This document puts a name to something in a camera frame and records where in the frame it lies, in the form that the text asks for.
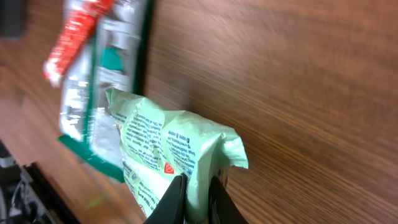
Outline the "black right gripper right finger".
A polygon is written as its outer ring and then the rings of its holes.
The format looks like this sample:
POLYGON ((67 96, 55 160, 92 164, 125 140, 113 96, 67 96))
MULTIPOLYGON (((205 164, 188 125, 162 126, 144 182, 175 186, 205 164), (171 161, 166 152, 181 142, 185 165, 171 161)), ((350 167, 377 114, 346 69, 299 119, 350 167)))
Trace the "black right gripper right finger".
POLYGON ((208 219, 211 224, 248 224, 217 177, 209 187, 208 219))

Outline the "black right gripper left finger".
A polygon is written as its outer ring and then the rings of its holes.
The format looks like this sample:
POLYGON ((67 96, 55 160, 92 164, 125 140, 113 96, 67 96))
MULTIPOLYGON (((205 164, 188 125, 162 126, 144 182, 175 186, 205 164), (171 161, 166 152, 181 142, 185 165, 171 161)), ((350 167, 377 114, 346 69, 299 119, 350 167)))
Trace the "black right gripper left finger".
POLYGON ((187 176, 176 176, 143 224, 184 224, 187 176))

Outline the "teal snack bar wrapper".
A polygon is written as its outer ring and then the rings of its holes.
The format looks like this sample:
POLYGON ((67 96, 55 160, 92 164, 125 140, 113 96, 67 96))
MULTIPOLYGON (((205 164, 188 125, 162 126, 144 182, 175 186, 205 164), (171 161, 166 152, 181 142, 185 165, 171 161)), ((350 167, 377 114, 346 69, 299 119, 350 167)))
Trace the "teal snack bar wrapper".
POLYGON ((247 169, 241 137, 233 128, 195 113, 167 110, 150 99, 109 88, 109 109, 120 132, 124 180, 149 217, 173 179, 187 176, 185 220, 208 223, 211 178, 231 166, 247 169))

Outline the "red snack bar wrapper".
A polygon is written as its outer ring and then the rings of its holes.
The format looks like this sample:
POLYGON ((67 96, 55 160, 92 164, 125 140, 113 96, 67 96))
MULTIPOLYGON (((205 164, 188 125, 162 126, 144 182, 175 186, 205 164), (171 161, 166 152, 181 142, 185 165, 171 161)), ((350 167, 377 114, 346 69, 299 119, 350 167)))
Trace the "red snack bar wrapper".
POLYGON ((108 12, 114 0, 86 0, 72 7, 61 33, 44 63, 44 77, 58 87, 81 48, 92 35, 101 16, 108 12))

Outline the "green 3M glove package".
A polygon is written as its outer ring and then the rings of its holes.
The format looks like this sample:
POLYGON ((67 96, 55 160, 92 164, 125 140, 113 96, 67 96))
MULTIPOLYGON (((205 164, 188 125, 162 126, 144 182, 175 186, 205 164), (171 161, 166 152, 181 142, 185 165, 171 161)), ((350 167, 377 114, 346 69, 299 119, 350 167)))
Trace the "green 3M glove package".
POLYGON ((58 140, 117 182, 124 180, 123 162, 106 90, 140 93, 153 8, 154 0, 116 1, 95 25, 62 86, 58 140))

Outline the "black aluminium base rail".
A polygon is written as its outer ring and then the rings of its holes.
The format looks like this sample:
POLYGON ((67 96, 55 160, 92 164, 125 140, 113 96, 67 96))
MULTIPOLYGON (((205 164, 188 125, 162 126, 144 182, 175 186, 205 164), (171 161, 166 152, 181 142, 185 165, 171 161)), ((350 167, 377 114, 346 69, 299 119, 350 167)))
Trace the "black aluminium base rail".
POLYGON ((20 166, 1 145, 1 224, 79 224, 36 162, 20 166))

